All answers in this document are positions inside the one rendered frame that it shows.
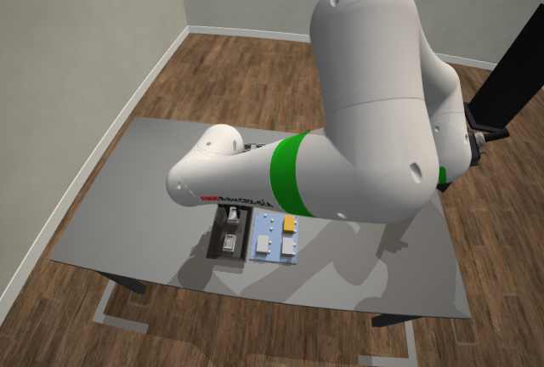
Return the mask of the yellow block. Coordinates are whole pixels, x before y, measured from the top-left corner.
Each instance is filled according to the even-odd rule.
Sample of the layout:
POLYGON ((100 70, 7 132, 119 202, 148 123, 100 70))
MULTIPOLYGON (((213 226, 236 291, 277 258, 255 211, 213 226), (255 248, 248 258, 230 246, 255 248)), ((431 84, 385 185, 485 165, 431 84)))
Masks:
POLYGON ((285 216, 284 217, 283 234, 293 234, 294 233, 294 223, 295 223, 295 217, 294 216, 285 216))

